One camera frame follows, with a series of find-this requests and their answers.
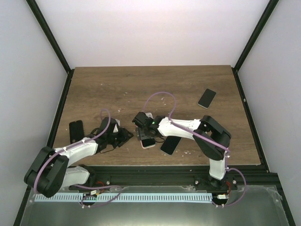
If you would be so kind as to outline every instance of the white ruler strip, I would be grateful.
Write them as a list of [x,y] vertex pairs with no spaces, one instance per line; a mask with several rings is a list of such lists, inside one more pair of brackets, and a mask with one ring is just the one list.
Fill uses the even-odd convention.
[[[88,197],[84,202],[107,202],[117,193],[103,193],[95,197]],[[42,194],[35,196],[35,202],[80,202],[83,193],[57,193],[51,198]],[[122,193],[113,202],[196,202],[211,203],[212,194],[208,193]]]

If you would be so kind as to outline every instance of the black metal frame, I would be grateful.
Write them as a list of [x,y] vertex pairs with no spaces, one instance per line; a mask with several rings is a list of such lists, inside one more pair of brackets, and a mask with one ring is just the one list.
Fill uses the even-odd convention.
[[[64,104],[67,98],[68,90],[71,84],[71,80],[73,77],[74,69],[71,70],[69,67],[60,47],[58,46],[47,22],[42,15],[37,3],[35,0],[26,0],[30,8],[32,9],[36,19],[38,20],[41,28],[43,29],[46,37],[48,38],[50,44],[52,45],[57,57],[60,59],[64,69],[67,72],[67,78],[65,82],[65,86],[63,89],[63,93],[58,105],[58,109],[55,115],[55,119],[53,122],[53,126],[51,128],[51,132],[49,135],[49,139],[47,145],[52,147],[56,132],[58,129],[58,125],[62,116]],[[269,16],[271,15],[273,9],[277,5],[278,0],[270,0],[266,9],[264,10],[257,26],[255,27],[246,47],[244,48],[238,62],[236,63],[233,70],[233,75],[239,90],[239,94],[246,112],[246,116],[251,128],[252,136],[254,138],[254,142],[258,151],[258,155],[261,161],[260,165],[236,165],[233,166],[239,169],[245,176],[249,185],[275,185],[278,193],[282,196],[282,205],[285,209],[285,213],[289,224],[294,226],[295,222],[293,220],[292,214],[290,212],[290,208],[287,204],[287,200],[285,198],[285,194],[282,190],[282,186],[280,184],[278,175],[276,173],[270,173],[267,161],[264,156],[264,152],[262,150],[262,146],[260,144],[260,140],[250,113],[249,106],[246,101],[246,97],[244,95],[243,88],[241,86],[238,71],[241,68],[244,60],[249,54],[252,46],[256,42],[259,34],[261,33],[264,25],[266,24]],[[166,185],[166,186],[184,186],[184,185],[192,185],[195,180],[200,176],[208,175],[209,166],[94,166],[93,169],[96,171],[97,179],[100,181],[110,181],[111,184],[117,184],[121,186],[156,186],[156,185]],[[236,172],[229,172],[228,175],[234,176],[238,185],[243,185],[243,180]],[[26,189],[23,201],[21,203],[21,207],[19,209],[17,218],[15,220],[14,225],[20,225],[22,220],[22,215],[27,203],[27,199],[29,196],[30,188]]]

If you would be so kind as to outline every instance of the black smartphone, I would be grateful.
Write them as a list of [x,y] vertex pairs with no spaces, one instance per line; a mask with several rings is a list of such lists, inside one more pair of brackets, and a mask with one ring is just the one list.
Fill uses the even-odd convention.
[[82,140],[85,136],[82,120],[72,121],[69,123],[70,144]]
[[181,137],[168,136],[162,146],[160,147],[161,151],[165,152],[168,155],[172,155],[180,143]]
[[149,147],[153,147],[155,145],[156,145],[156,141],[153,138],[141,140],[141,146],[144,149],[149,148]]
[[211,89],[206,89],[203,95],[201,96],[200,100],[198,101],[198,105],[208,108],[215,97],[216,92],[212,91]]

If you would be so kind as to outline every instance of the wooden table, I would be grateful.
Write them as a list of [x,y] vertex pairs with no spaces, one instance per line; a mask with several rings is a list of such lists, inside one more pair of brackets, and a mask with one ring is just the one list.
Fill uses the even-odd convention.
[[[208,109],[197,102],[206,88],[217,94]],[[219,66],[145,66],[77,67],[59,124],[54,147],[70,143],[69,123],[82,120],[85,134],[99,127],[100,110],[108,108],[121,126],[134,133],[132,119],[150,95],[167,91],[175,95],[174,119],[201,119],[212,116],[231,134],[229,164],[260,164],[246,114],[231,67]],[[170,96],[157,95],[146,112],[168,115],[174,102]],[[182,139],[171,156],[160,151],[160,144],[142,149],[136,137],[121,148],[82,159],[85,165],[200,165],[209,164],[195,141]]]

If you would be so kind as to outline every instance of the white backdrop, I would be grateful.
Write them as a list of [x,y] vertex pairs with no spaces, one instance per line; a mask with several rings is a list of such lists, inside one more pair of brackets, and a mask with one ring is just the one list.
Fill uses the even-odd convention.
[[66,76],[26,1],[0,1],[1,226],[14,223]]
[[37,0],[71,68],[232,65],[268,0]]
[[279,1],[239,71],[270,170],[301,225],[301,1]]

